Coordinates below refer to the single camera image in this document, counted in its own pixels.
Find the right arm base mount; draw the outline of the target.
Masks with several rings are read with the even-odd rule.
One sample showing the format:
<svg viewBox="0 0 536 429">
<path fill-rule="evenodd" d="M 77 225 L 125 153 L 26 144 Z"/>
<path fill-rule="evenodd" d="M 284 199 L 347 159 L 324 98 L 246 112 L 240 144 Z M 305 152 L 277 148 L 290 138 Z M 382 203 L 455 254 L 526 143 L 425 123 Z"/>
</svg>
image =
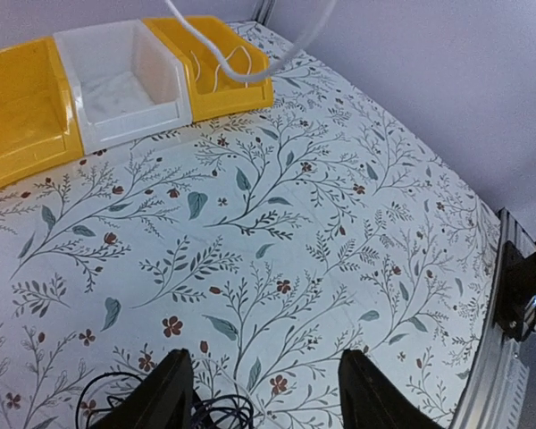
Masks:
<svg viewBox="0 0 536 429">
<path fill-rule="evenodd" d="M 515 341 L 536 333 L 536 240 L 509 213 L 498 254 L 494 322 Z"/>
</svg>

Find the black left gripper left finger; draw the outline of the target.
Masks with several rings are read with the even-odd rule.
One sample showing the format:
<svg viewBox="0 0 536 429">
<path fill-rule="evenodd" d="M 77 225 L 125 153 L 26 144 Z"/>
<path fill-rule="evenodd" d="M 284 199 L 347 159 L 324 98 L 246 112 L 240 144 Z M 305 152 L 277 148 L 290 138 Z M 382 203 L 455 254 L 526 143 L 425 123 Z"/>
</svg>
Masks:
<svg viewBox="0 0 536 429">
<path fill-rule="evenodd" d="M 121 405 L 94 428 L 189 428 L 193 369 L 185 349 L 172 350 Z"/>
</svg>

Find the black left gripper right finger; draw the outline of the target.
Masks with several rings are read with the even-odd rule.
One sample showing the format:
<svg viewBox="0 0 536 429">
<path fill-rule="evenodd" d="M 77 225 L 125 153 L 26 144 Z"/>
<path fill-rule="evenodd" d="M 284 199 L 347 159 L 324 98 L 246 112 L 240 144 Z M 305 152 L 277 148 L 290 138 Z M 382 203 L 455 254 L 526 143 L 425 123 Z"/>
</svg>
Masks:
<svg viewBox="0 0 536 429">
<path fill-rule="evenodd" d="M 439 427 L 409 402 L 363 351 L 345 349 L 340 358 L 338 376 L 345 428 Z"/>
</svg>

